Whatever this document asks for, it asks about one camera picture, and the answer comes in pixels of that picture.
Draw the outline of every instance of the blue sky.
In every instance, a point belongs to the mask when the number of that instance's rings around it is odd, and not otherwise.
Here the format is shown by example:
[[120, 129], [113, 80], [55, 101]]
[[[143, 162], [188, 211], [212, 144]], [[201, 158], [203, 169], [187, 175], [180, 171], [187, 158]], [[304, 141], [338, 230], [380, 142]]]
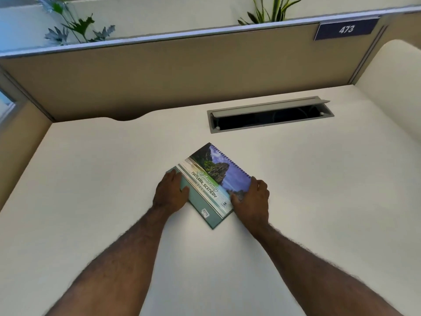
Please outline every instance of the blue sky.
[[240, 169], [234, 166], [227, 158], [221, 155], [212, 145], [210, 146], [210, 155], [214, 163], [228, 163], [227, 175], [222, 181], [222, 186], [227, 190], [248, 191], [250, 179]]

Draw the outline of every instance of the spiral binding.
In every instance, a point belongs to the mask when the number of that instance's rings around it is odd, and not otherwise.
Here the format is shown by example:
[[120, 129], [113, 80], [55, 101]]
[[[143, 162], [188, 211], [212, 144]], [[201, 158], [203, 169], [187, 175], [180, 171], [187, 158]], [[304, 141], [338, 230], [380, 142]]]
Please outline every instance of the spiral binding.
[[221, 154], [223, 157], [225, 157], [227, 160], [229, 160], [229, 162], [232, 164], [232, 165], [234, 165], [237, 169], [239, 169], [243, 174], [245, 174], [248, 178], [251, 178], [251, 176], [250, 175], [248, 175], [245, 171], [243, 171], [242, 169], [241, 169], [241, 167], [239, 167], [237, 164], [235, 164], [233, 161], [231, 161], [231, 159], [228, 157], [228, 156], [226, 156], [224, 153], [222, 153], [215, 145], [213, 145], [213, 144], [211, 144], [212, 146], [213, 146], [213, 148], [216, 150], [216, 151], [218, 151], [218, 153], [219, 154]]

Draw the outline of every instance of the beige fabric panel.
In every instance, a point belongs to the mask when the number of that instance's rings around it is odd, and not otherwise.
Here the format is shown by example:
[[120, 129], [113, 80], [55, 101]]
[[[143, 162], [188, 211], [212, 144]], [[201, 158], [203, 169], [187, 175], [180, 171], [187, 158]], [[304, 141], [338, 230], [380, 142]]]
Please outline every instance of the beige fabric panel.
[[57, 120], [125, 120], [164, 108], [348, 83], [371, 35], [313, 41], [318, 24], [3, 59]]
[[51, 121], [27, 102], [0, 130], [0, 211], [24, 172]]
[[403, 40], [421, 49], [421, 12], [400, 14], [395, 17], [377, 42], [353, 83], [356, 84], [383, 45], [392, 40]]

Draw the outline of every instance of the forearm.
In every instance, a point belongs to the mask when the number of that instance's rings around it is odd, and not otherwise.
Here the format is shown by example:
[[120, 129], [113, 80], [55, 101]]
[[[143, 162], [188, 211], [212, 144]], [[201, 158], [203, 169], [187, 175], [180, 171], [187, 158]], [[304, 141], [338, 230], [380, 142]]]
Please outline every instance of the forearm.
[[168, 216], [151, 208], [82, 271], [47, 315], [138, 316]]
[[255, 238], [307, 316], [401, 315], [354, 277], [292, 242], [270, 225]]

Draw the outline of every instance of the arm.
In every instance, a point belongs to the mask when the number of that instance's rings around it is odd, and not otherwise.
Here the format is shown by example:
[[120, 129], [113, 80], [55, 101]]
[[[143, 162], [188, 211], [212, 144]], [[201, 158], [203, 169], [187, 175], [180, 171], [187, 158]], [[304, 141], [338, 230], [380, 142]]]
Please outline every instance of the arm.
[[164, 225], [189, 197], [180, 181], [181, 173], [165, 174], [149, 211], [82, 271], [46, 316], [139, 315]]
[[263, 246], [307, 316], [399, 316], [365, 284], [286, 238], [269, 224], [269, 191], [254, 177], [243, 201], [232, 195], [240, 221]]

